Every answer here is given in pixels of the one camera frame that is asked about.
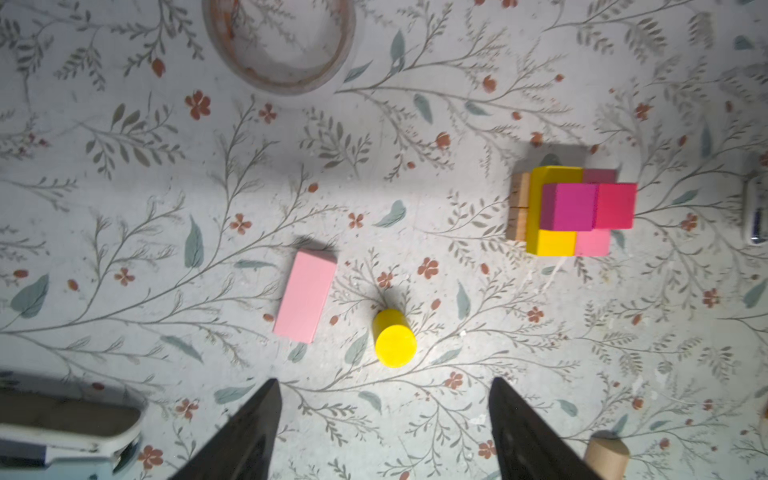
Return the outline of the white mini stapler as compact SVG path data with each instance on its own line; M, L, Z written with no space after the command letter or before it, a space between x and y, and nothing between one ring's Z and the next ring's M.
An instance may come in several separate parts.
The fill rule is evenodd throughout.
M767 243L767 177L751 176L744 186L742 235L747 245Z

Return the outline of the light pink rectangular block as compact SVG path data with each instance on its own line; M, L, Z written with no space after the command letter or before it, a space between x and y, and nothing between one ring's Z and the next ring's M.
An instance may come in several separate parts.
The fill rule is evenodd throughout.
M297 252L283 294L273 333L311 344L337 269L337 259L326 252Z

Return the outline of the plain wood rectangular block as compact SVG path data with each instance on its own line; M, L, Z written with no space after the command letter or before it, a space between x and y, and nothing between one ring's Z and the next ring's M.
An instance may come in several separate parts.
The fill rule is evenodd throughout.
M529 206L531 174L519 172L512 175L509 205L511 208L527 209Z

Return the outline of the yellow rectangular block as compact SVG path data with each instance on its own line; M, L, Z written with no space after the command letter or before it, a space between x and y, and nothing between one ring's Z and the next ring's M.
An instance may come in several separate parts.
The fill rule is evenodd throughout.
M575 232L549 231L540 228L542 188L545 184L581 183L583 169L567 166L542 166L530 175L526 252L540 257L567 257L575 252Z

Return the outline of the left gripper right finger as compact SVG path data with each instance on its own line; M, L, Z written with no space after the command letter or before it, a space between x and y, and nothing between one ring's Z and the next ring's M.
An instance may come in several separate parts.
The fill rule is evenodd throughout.
M501 377L491 384L489 413L501 479L599 479Z

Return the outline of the light blue stapler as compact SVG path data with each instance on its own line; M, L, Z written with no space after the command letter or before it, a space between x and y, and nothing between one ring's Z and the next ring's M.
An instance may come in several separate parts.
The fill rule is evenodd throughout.
M3 479L126 479L145 411L38 392L1 391Z

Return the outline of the roll of clear tape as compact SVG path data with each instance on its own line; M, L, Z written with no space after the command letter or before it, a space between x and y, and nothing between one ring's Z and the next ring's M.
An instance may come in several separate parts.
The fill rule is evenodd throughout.
M303 104L333 94L361 40L353 1L204 1L223 64L257 94Z

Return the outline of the yellow cylinder block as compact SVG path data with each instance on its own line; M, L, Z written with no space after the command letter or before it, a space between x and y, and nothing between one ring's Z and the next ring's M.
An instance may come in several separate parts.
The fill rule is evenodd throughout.
M379 312L373 320L377 359L388 368L402 368L415 356L418 341L405 315L395 309Z

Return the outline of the magenta square block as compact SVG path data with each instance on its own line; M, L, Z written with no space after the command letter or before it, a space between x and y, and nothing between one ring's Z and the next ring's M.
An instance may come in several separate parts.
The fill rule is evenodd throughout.
M629 230L633 227L637 185L634 183L604 183L597 188L595 228Z

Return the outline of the small magenta cube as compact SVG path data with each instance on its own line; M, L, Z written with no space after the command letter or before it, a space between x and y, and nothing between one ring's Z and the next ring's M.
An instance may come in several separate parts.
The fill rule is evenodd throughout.
M582 232L595 228L597 184L553 183L542 187L542 230Z

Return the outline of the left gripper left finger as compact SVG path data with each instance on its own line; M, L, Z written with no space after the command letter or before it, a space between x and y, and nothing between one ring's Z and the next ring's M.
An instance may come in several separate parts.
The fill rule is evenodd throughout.
M279 382L270 379L172 479L268 478L281 411Z

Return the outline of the plain wood cylinder block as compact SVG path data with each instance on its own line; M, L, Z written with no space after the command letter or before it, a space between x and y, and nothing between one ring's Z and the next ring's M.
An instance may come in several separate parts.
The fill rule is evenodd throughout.
M623 480L630 460L626 444L616 438L592 437L585 463L603 480Z

